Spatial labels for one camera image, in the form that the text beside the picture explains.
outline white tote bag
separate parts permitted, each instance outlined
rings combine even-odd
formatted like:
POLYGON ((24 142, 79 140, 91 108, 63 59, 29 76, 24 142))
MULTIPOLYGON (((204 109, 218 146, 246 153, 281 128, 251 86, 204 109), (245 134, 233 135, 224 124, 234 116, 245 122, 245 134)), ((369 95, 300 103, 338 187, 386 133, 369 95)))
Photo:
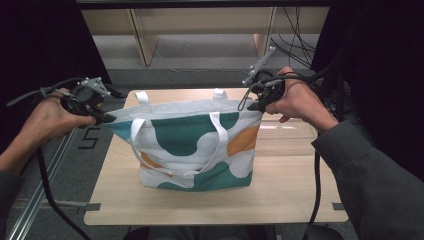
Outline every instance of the white tote bag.
POLYGON ((138 106, 109 112, 117 119, 104 126, 132 146, 146 187, 208 191, 250 184, 261 112, 238 111, 240 101, 220 89, 212 100, 150 104, 146 92, 136 97, 138 106))

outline hand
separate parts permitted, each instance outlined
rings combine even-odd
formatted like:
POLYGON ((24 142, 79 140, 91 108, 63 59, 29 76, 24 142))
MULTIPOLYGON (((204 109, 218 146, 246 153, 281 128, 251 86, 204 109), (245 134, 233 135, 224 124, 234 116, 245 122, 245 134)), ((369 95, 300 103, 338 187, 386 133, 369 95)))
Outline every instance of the hand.
MULTIPOLYGON (((278 75, 291 74, 289 72, 292 71, 290 67, 285 67, 278 72, 278 75)), ((285 86, 284 96, 266 107, 266 112, 269 114, 283 114, 280 118, 281 123, 290 118, 300 118, 311 124, 320 133, 328 131, 338 123, 305 82, 287 79, 285 86)))
POLYGON ((71 129, 92 125, 96 120, 91 116, 78 116, 63 109, 59 94, 41 101, 21 129, 21 134, 32 135, 40 144, 47 140, 60 138, 71 129))
POLYGON ((67 112, 60 105, 58 97, 53 94, 37 105, 18 136, 0 155, 0 172, 18 174, 31 154, 45 142, 62 137, 72 128, 96 122, 91 116, 77 116, 67 112))

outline sleeve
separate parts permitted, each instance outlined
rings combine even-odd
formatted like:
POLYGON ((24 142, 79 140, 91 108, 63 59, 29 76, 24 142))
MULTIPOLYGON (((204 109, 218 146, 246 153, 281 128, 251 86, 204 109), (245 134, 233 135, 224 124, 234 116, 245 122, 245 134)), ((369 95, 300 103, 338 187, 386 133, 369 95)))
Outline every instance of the sleeve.
POLYGON ((7 215, 23 182, 21 176, 0 172, 0 239, 5 237, 7 215))
POLYGON ((312 145, 331 168, 360 239, 424 239, 424 183, 347 121, 312 145))

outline dark background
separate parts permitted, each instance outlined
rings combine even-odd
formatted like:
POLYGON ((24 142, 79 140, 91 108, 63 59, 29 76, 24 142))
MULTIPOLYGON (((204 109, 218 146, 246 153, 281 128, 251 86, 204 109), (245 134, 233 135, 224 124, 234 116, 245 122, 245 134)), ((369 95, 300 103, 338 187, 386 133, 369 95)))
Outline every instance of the dark background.
MULTIPOLYGON (((366 2, 330 9, 313 70, 330 64, 366 2)), ((370 2, 340 70, 377 148, 424 180, 424 2, 370 2)))
POLYGON ((30 101, 7 108, 8 101, 71 77, 110 83, 79 9, 32 2, 0 1, 1 152, 31 112, 30 101))

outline wire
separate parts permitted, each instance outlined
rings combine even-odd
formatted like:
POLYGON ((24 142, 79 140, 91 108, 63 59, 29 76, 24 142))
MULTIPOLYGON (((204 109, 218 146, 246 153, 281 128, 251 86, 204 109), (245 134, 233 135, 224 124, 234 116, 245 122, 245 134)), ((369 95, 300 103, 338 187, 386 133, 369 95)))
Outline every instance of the wire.
POLYGON ((273 38, 271 38, 271 41, 274 43, 275 47, 278 48, 278 50, 280 50, 281 52, 283 52, 284 54, 288 55, 289 57, 293 58, 294 60, 296 60, 298 63, 300 63, 301 65, 303 65, 304 67, 309 68, 308 62, 306 62, 305 60, 301 59, 300 57, 294 55, 293 53, 287 51, 286 49, 284 49, 283 47, 281 47, 280 45, 278 45, 273 38))
POLYGON ((66 80, 64 80, 62 82, 58 82, 58 83, 54 84, 51 87, 40 88, 40 90, 35 90, 35 91, 29 92, 29 93, 25 93, 25 94, 23 94, 23 95, 15 98, 15 99, 13 99, 12 101, 9 101, 6 104, 6 106, 7 107, 11 107, 11 106, 17 104, 18 102, 24 100, 25 98, 28 98, 30 96, 33 96, 33 95, 36 95, 36 94, 39 94, 39 93, 43 93, 43 96, 44 96, 44 94, 50 94, 55 89, 59 88, 62 85, 65 85, 65 84, 70 83, 70 82, 78 82, 78 81, 83 81, 83 80, 84 79, 82 79, 82 78, 69 78, 69 79, 66 79, 66 80))
POLYGON ((244 94, 243 98, 241 99, 241 101, 238 105, 237 110, 243 111, 244 106, 246 105, 246 102, 247 102, 247 98, 249 97, 249 93, 252 91, 252 88, 256 85, 257 85, 257 83, 254 83, 247 89, 246 93, 244 94))
MULTIPOLYGON (((155 53, 162 60, 166 61, 165 58, 162 57, 156 49, 155 49, 155 53)), ((169 65, 166 65, 166 67, 169 70, 173 71, 173 72, 209 72, 209 71, 221 71, 221 72, 242 72, 242 73, 245 73, 246 75, 249 74, 247 71, 242 70, 242 69, 209 68, 209 69, 198 69, 198 70, 196 70, 196 69, 182 69, 182 70, 177 70, 177 69, 171 68, 169 65)))
POLYGON ((281 34, 279 34, 280 39, 283 41, 283 43, 287 44, 290 46, 289 51, 287 50, 283 50, 283 48, 281 46, 279 46, 273 39, 272 42, 274 44, 276 44, 278 46, 278 49, 280 51, 282 51, 283 53, 287 54, 289 56, 289 65, 291 65, 291 59, 293 58, 294 60, 296 60, 297 62, 299 62, 300 64, 302 64, 303 66, 310 68, 311 65, 311 61, 312 61, 312 56, 310 54, 310 52, 314 52, 315 47, 311 46, 310 44, 308 44, 307 42, 305 42, 302 37, 301 37, 301 33, 300 33, 300 24, 299 24, 299 18, 300 18, 300 8, 296 7, 295 8, 295 18, 296 18, 296 24, 293 23, 292 19, 290 18, 289 14, 287 13, 287 9, 285 7, 283 7, 284 13, 290 23, 290 26, 293 30, 293 39, 291 40, 291 43, 285 41, 282 37, 281 34), (296 46, 294 44, 296 38, 299 40, 300 46, 296 46), (302 50, 303 55, 305 57, 305 60, 301 59, 300 57, 294 55, 292 53, 293 48, 299 48, 302 50))
POLYGON ((85 240, 90 240, 90 237, 81 228, 79 228, 68 216, 66 216, 66 214, 57 206, 50 189, 46 163, 41 148, 37 149, 36 154, 38 166, 40 167, 41 181, 43 183, 44 193, 46 194, 46 198, 50 206, 59 215, 59 217, 61 217, 69 226, 71 226, 81 237, 83 237, 85 240))
POLYGON ((320 155, 317 151, 315 151, 315 157, 314 157, 314 172, 315 172, 315 187, 316 187, 315 204, 314 204, 314 209, 312 210, 311 218, 309 219, 309 222, 308 222, 308 226, 312 225, 315 222, 315 218, 319 210, 319 204, 321 203, 321 175, 320 175, 319 169, 320 169, 320 155))

